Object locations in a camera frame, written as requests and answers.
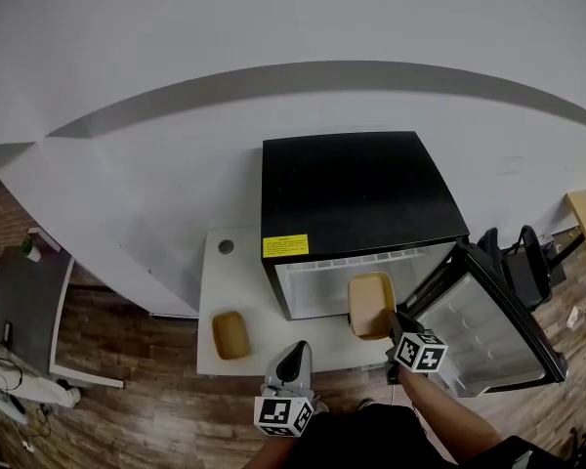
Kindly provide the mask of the person's black shorts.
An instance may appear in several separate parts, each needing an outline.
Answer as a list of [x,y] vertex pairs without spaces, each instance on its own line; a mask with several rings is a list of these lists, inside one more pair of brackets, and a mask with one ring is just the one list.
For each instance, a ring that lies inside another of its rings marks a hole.
[[565,469],[565,464],[516,436],[457,464],[443,458],[411,408],[374,404],[316,415],[283,469]]

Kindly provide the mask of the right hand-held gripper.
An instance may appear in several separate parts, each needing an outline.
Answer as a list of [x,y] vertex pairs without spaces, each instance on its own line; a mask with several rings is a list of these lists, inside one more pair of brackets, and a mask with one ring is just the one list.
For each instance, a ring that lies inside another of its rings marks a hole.
[[402,369],[412,373],[437,373],[448,346],[434,333],[422,333],[423,325],[402,311],[398,311],[398,314],[390,311],[389,321],[394,345],[386,353],[387,383],[398,384],[398,373]]

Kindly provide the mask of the person's right forearm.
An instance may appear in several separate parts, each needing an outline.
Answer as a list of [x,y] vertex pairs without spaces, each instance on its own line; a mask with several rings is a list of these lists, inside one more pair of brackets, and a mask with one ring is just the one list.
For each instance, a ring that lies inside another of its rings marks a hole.
[[423,374],[401,367],[398,381],[413,406],[458,464],[464,464],[502,442],[498,432],[487,421],[457,402]]

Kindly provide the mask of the black mini fridge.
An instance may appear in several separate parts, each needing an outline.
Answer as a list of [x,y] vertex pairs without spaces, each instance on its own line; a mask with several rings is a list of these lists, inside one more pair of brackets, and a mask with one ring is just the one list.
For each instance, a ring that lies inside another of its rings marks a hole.
[[423,368],[459,396],[566,379],[565,357],[499,261],[470,241],[413,132],[265,141],[261,258],[288,320],[349,315],[355,277],[380,275],[390,310],[447,346]]

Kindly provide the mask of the tan tray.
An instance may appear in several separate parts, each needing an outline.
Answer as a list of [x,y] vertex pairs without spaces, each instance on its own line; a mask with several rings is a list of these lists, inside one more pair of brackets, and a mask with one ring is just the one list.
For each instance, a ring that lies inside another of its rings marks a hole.
[[247,328],[239,312],[229,311],[214,316],[212,332],[220,359],[230,361],[250,355],[251,347]]
[[348,285],[349,320],[354,335],[365,341],[387,338],[389,314],[395,310],[391,278],[382,272],[353,277]]

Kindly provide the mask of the grey table with white frame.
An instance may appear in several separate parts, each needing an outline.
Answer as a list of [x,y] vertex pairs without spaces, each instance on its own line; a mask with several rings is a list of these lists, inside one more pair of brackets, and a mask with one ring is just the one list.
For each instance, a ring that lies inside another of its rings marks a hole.
[[[40,250],[38,262],[26,259],[21,245],[5,248],[0,259],[0,344],[42,375],[123,388],[122,380],[57,363],[60,323],[74,258],[39,227],[28,229],[26,238]],[[9,345],[2,343],[6,321],[12,324]]]

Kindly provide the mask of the person's left forearm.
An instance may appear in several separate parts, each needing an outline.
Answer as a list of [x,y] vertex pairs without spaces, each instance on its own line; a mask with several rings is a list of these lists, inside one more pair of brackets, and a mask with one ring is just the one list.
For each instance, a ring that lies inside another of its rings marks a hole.
[[295,437],[268,437],[242,469],[282,469],[297,442]]

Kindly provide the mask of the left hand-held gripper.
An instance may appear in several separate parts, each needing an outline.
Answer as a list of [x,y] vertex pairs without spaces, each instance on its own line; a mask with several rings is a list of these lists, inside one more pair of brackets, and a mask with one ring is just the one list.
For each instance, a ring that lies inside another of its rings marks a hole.
[[282,350],[268,365],[262,395],[254,403],[254,425],[271,437],[301,437],[311,422],[313,353],[307,341]]

